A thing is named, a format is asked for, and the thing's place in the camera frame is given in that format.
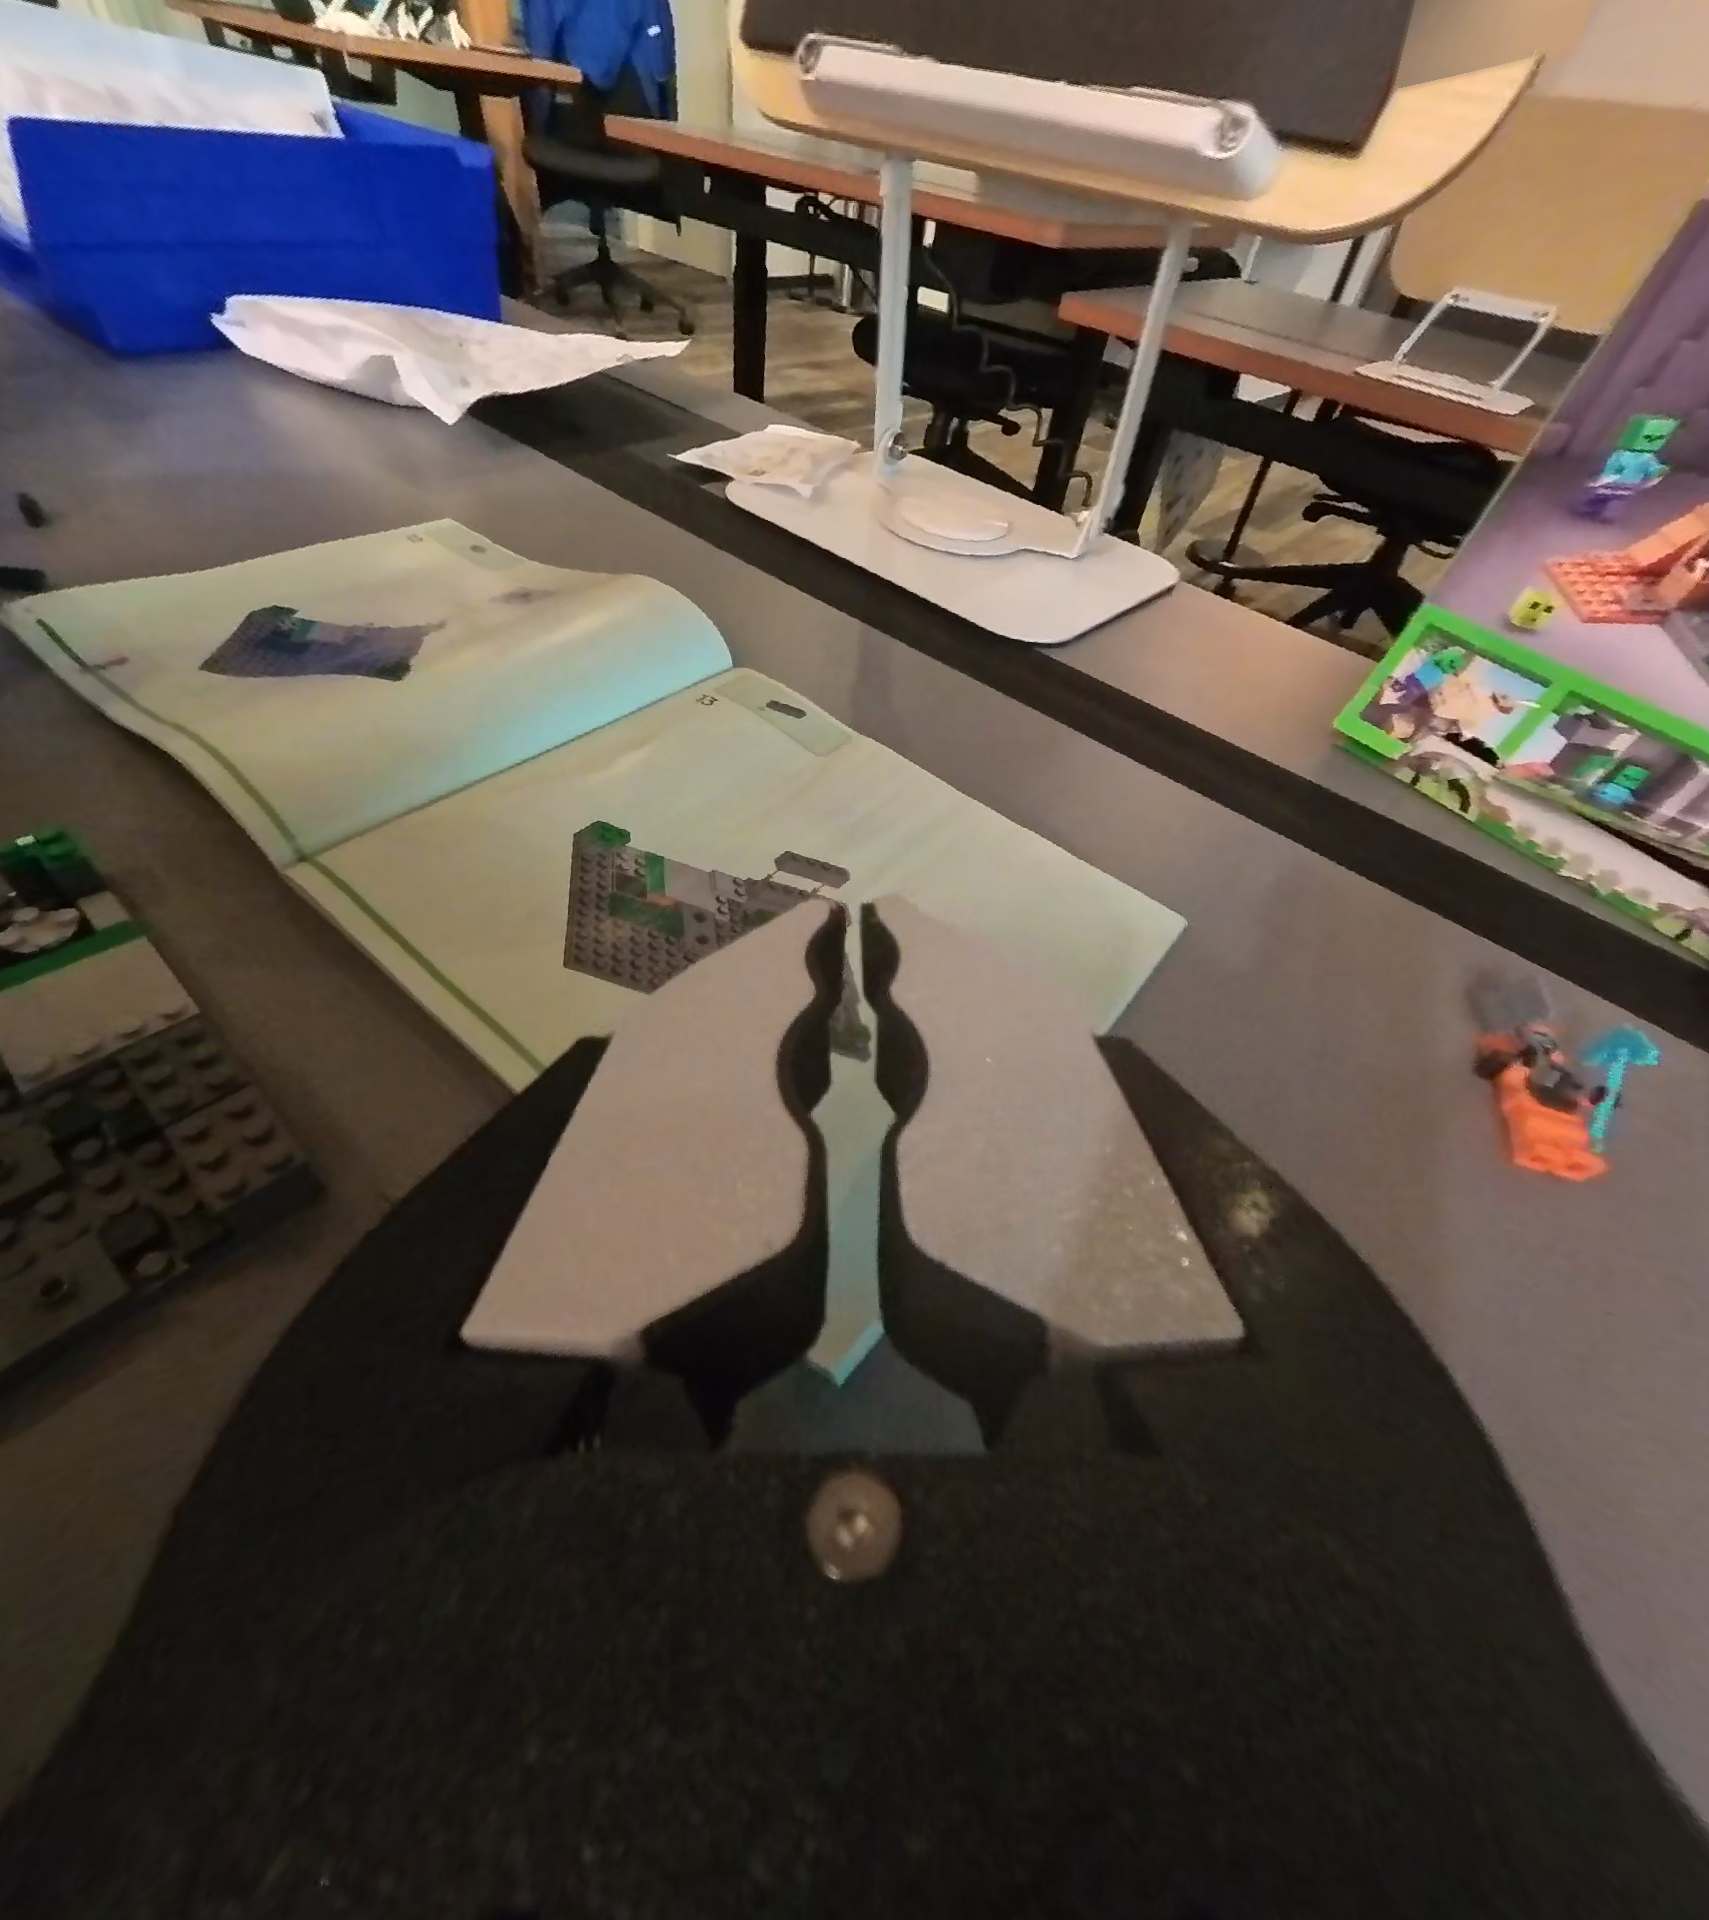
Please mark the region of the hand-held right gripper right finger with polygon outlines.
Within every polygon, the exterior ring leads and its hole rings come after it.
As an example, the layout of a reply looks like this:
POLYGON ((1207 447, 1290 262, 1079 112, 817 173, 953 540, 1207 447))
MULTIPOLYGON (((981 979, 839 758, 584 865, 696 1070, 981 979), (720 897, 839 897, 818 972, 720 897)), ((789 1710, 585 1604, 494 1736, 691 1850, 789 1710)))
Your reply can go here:
POLYGON ((863 986, 910 1256, 1024 1312, 1049 1358, 1244 1344, 1074 987, 906 897, 863 911, 863 986))

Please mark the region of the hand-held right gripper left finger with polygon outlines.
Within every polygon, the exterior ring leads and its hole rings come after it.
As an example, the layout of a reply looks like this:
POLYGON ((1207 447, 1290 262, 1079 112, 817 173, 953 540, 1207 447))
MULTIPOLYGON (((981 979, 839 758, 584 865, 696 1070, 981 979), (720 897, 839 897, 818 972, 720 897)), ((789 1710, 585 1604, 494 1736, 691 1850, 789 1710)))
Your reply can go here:
POLYGON ((799 1241, 845 934, 845 904, 810 898, 627 1012, 462 1327, 469 1349, 632 1362, 799 1241))

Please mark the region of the building instruction booklet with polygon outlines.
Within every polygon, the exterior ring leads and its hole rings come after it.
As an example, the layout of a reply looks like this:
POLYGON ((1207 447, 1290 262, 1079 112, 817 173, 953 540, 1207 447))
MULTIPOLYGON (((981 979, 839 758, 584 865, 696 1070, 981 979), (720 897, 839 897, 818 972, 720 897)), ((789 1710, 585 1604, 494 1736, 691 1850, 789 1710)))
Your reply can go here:
POLYGON ((735 665, 676 589, 452 520, 33 593, 4 626, 515 1088, 810 898, 906 897, 1101 1037, 1186 927, 735 665))

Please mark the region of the grey toy brick baseplate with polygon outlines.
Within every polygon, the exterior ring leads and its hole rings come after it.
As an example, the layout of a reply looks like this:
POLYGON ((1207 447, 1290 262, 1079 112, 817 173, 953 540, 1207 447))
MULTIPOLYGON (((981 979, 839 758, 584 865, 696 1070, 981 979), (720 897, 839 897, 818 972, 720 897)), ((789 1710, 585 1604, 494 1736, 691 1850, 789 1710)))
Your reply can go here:
POLYGON ((0 1405, 323 1195, 68 829, 0 844, 0 1405))

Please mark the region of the blue storage bin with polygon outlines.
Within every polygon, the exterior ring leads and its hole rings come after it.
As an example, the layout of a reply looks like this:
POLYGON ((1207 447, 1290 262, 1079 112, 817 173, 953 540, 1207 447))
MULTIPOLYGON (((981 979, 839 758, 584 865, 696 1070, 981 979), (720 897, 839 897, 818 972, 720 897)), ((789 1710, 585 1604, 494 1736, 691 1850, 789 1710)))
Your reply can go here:
POLYGON ((230 298, 502 311, 484 145, 343 103, 343 134, 10 126, 26 238, 0 288, 116 354, 219 349, 230 298))

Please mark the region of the white paper sheet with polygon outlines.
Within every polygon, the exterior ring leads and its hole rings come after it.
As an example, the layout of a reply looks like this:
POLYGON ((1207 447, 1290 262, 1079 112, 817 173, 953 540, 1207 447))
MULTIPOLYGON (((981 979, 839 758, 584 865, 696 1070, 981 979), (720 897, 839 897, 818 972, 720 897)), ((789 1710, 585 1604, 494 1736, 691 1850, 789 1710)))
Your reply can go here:
POLYGON ((323 76, 119 28, 89 13, 0 2, 0 224, 26 238, 10 126, 55 119, 338 139, 323 76))

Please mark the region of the orange toy minifigure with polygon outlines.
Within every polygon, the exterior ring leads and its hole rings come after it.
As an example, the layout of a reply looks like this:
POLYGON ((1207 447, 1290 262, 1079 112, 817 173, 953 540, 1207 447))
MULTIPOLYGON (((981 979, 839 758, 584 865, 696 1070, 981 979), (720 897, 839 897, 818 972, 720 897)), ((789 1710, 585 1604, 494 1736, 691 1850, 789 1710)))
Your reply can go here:
POLYGON ((1469 1009, 1473 1073, 1497 1099, 1512 1165, 1563 1181, 1604 1176, 1630 1077, 1659 1063, 1659 1043, 1619 1023, 1572 1047, 1536 975, 1479 972, 1469 1009))

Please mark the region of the crumpled white paper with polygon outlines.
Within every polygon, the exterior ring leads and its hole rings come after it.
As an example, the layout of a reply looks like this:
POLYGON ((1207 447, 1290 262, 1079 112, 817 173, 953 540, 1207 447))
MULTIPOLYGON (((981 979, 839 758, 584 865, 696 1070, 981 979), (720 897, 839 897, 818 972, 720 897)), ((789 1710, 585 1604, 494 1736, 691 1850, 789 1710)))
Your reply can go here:
POLYGON ((318 298, 230 298, 212 324, 261 366, 416 407, 444 425, 462 421, 484 399, 558 391, 687 349, 687 342, 624 342, 598 330, 318 298))

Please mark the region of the small clear plastic bag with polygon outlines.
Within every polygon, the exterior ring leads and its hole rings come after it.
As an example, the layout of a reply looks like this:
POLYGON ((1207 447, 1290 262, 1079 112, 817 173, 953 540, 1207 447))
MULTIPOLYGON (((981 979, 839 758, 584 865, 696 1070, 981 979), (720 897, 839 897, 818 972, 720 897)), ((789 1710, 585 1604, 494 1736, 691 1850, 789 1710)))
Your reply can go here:
POLYGON ((676 461, 727 484, 810 499, 863 453, 857 441, 834 434, 766 425, 724 441, 689 447, 676 453, 676 461))

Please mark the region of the black office chair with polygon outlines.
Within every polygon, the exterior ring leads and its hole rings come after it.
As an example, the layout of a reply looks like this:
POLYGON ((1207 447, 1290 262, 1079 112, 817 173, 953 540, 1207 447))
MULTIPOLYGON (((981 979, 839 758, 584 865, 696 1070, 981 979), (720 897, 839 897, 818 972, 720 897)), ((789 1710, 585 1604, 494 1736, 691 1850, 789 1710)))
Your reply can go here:
POLYGON ((1265 567, 1228 557, 1221 540, 1194 540, 1186 557, 1230 599, 1246 585, 1314 589, 1315 597, 1289 617, 1290 626, 1347 639, 1372 614, 1395 639, 1425 606, 1404 575, 1407 557, 1454 557, 1511 472, 1512 461, 1486 443, 1422 443, 1350 421, 1314 463, 1321 490, 1303 517, 1369 528, 1376 535, 1369 557, 1265 567))
POLYGON ((691 309, 613 256, 610 220, 616 213, 641 213, 671 228, 680 224, 680 217, 669 205, 663 162, 648 146, 616 142, 605 127, 605 113, 608 95, 589 80, 552 90, 548 116, 528 131, 523 145, 542 213, 581 205, 594 238, 591 257, 548 277, 548 298, 556 309, 570 309, 578 292, 598 292, 605 317, 619 321, 619 288, 627 288, 641 317, 666 309, 677 334, 691 339, 696 335, 691 309))
POLYGON ((906 393, 934 407, 921 450, 938 467, 992 478, 970 427, 1015 434, 1015 416, 1032 413, 1032 499, 1064 508, 1099 385, 1099 348, 1058 317, 1079 263, 1079 253, 970 228, 936 228, 920 249, 913 287, 940 292, 947 311, 936 317, 913 300, 902 378, 906 393))

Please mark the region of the blue jacket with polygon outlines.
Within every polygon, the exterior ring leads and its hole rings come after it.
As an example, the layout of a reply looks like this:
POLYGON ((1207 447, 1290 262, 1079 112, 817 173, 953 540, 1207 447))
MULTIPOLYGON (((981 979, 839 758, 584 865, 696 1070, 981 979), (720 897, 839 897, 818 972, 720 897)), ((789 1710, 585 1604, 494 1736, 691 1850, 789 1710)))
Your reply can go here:
POLYGON ((632 80, 645 106, 621 113, 676 116, 671 2, 516 2, 515 13, 530 59, 570 63, 608 98, 632 80))

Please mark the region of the brown-edged table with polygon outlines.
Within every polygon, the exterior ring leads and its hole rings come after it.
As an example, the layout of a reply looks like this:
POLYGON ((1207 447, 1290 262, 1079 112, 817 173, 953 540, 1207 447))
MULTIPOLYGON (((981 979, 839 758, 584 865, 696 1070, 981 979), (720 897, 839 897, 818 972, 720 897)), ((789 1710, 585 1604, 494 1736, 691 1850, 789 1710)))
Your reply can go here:
MULTIPOLYGON (((764 403, 770 371, 773 274, 770 249, 786 246, 849 270, 877 270, 879 242, 857 223, 834 223, 777 207, 774 192, 877 207, 884 159, 867 146, 792 134, 616 113, 608 137, 663 162, 669 207, 682 223, 734 237, 730 321, 735 393, 764 403)), ((1022 244, 1082 267, 1093 256, 1149 262, 1164 228, 1149 207, 1078 198, 1032 181, 915 163, 913 220, 995 242, 1022 244)))
POLYGON ((1255 404, 1212 388, 1212 375, 1260 378, 1308 403, 1332 403, 1366 420, 1444 441, 1520 456, 1540 436, 1577 370, 1536 352, 1512 391, 1530 407, 1502 416, 1461 396, 1422 393, 1380 378, 1412 330, 1366 309, 1275 292, 1246 280, 1183 284, 1161 343, 1149 420, 1255 450, 1244 429, 1255 404))

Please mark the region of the white laptop stand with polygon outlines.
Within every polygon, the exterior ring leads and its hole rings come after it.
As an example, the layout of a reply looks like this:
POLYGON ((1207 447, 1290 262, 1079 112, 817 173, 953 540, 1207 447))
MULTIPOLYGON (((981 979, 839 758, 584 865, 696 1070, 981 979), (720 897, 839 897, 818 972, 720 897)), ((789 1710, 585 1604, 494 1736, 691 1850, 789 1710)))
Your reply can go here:
POLYGON ((1530 363, 1545 335, 1554 330, 1561 309, 1540 300, 1516 300, 1497 292, 1473 288, 1466 284, 1451 287, 1440 300, 1434 300, 1422 321, 1402 339, 1391 359, 1358 366, 1358 378, 1389 384, 1402 391, 1415 391, 1425 396, 1438 396, 1476 407, 1481 413, 1516 420, 1536 407, 1533 396, 1512 388, 1512 378, 1530 363), (1444 320, 1469 313, 1493 321, 1512 321, 1527 327, 1527 339, 1512 354, 1512 361, 1493 381, 1470 381, 1456 371, 1444 371, 1438 366, 1425 366, 1415 361, 1415 349, 1425 335, 1444 320))

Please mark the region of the toy brick set box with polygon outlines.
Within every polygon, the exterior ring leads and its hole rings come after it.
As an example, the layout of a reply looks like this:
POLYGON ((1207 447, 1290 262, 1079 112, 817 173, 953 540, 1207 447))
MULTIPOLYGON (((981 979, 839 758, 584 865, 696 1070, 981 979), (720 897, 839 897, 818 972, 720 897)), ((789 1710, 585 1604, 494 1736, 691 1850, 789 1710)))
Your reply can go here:
POLYGON ((1709 968, 1709 189, 1336 733, 1709 968))

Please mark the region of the curved wood-edged panel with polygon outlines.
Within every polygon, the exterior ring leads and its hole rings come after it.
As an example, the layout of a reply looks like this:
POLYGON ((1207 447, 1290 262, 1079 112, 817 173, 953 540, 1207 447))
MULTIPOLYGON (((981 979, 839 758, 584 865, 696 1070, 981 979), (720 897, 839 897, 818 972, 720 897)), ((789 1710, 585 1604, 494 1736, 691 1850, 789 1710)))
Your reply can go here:
POLYGON ((735 2, 759 113, 885 159, 1290 242, 1440 192, 1540 59, 1402 80, 1415 2, 735 2))

